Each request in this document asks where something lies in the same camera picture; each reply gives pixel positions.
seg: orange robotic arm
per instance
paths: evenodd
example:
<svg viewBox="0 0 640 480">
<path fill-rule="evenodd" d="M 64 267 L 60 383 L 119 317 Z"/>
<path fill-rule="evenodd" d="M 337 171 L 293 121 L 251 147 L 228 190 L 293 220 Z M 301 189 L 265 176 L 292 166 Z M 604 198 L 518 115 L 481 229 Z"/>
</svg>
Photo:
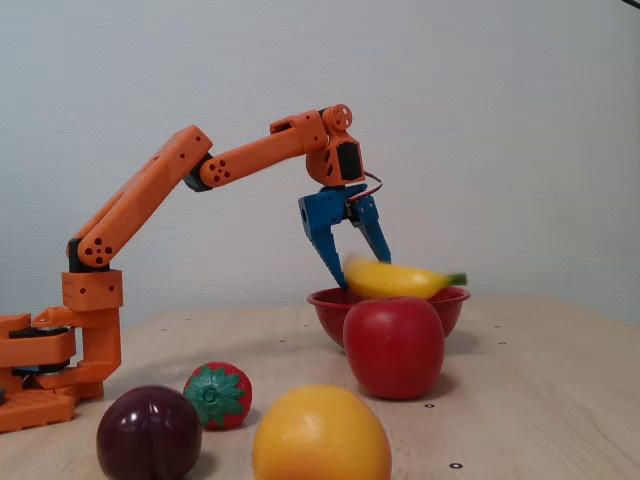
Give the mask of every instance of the orange robotic arm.
<svg viewBox="0 0 640 480">
<path fill-rule="evenodd" d="M 303 154 L 309 175 L 326 187 L 362 181 L 360 144 L 347 133 L 351 121 L 346 105 L 284 118 L 271 124 L 265 138 L 203 158 L 186 183 L 195 191 L 210 190 Z"/>
<path fill-rule="evenodd" d="M 198 127 L 173 135 L 69 241 L 64 306 L 32 320 L 0 317 L 0 432 L 70 420 L 75 402 L 102 396 L 102 382 L 121 361 L 122 273 L 111 270 L 111 260 L 180 181 L 210 190 L 302 154 L 311 177 L 325 186 L 361 181 L 360 146 L 346 132 L 350 125 L 344 105 L 312 110 L 275 122 L 269 136 L 217 157 Z M 73 328 L 83 329 L 84 358 L 69 367 Z M 39 389 L 23 390 L 20 378 L 27 375 Z"/>
</svg>

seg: robotic arm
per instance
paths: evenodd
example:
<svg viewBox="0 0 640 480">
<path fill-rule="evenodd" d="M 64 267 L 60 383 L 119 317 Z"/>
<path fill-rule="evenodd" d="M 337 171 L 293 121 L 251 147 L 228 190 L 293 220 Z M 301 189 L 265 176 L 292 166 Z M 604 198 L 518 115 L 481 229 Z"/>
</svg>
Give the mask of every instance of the robotic arm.
<svg viewBox="0 0 640 480">
<path fill-rule="evenodd" d="M 284 118 L 271 124 L 271 135 L 229 152 L 206 155 L 185 178 L 196 192 L 208 191 L 251 175 L 283 160 L 306 154 L 307 172 L 323 185 L 314 195 L 299 199 L 305 233 L 336 282 L 347 288 L 331 227 L 344 219 L 360 229 L 376 257 L 391 261 L 378 222 L 378 211 L 362 182 L 369 175 L 362 164 L 360 144 L 347 133 L 353 117 L 346 105 Z"/>
<path fill-rule="evenodd" d="M 348 133 L 345 105 L 311 110 L 271 125 L 270 135 L 212 157 L 213 142 L 196 126 L 174 134 L 69 241 L 62 273 L 64 306 L 0 316 L 0 433 L 71 420 L 75 404 L 103 395 L 103 381 L 120 365 L 122 272 L 111 261 L 184 181 L 206 192 L 283 160 L 306 154 L 309 175 L 323 185 L 298 200 L 305 233 L 344 289 L 331 227 L 344 219 L 359 228 L 380 261 L 390 262 L 360 145 Z M 74 328 L 83 329 L 84 358 Z M 27 379 L 37 386 L 27 389 Z"/>
</svg>

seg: banana stem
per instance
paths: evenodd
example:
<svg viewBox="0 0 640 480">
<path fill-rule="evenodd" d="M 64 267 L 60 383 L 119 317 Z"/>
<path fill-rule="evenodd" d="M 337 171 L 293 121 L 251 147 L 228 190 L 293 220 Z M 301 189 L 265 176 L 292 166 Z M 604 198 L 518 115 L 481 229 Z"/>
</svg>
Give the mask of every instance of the banana stem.
<svg viewBox="0 0 640 480">
<path fill-rule="evenodd" d="M 467 284 L 467 274 L 462 273 L 453 273 L 448 276 L 449 285 L 466 285 Z"/>
</svg>

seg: strawberry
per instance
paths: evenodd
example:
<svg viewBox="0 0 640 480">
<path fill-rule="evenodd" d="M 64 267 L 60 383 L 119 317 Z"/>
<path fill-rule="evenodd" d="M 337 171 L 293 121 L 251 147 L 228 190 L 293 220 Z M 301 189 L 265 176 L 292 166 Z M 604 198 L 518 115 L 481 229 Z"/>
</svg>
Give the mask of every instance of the strawberry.
<svg viewBox="0 0 640 480">
<path fill-rule="evenodd" d="M 187 380 L 183 393 L 196 409 L 200 424 L 207 429 L 237 427 L 251 407 L 249 377 L 230 363 L 201 365 Z"/>
</svg>

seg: green strawberry leaves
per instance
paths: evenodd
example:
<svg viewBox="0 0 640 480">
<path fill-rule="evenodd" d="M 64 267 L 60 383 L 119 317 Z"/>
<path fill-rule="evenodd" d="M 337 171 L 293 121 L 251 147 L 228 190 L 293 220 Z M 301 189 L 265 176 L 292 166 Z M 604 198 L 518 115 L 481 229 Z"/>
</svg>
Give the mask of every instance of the green strawberry leaves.
<svg viewBox="0 0 640 480">
<path fill-rule="evenodd" d="M 207 427 L 211 420 L 224 427 L 225 415 L 244 412 L 244 407 L 238 402 L 238 398 L 245 394 L 236 388 L 239 381 L 239 375 L 226 375 L 224 368 L 212 370 L 208 365 L 200 368 L 198 375 L 189 378 L 184 394 L 194 406 L 203 427 Z"/>
</svg>

